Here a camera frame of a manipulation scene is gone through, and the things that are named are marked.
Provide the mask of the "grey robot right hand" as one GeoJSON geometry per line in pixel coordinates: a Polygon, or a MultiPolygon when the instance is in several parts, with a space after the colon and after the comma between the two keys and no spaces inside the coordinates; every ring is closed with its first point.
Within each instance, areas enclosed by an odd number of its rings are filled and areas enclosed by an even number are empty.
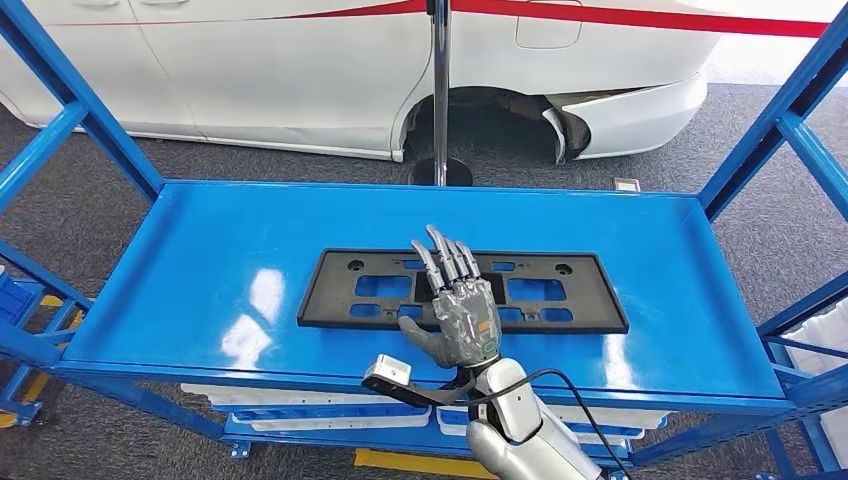
{"type": "Polygon", "coordinates": [[[401,332],[442,368],[473,368],[497,360],[502,329],[490,282],[463,242],[445,237],[433,225],[426,231],[437,257],[418,240],[411,245],[435,294],[432,306],[441,333],[425,331],[408,316],[398,318],[401,332]]]}

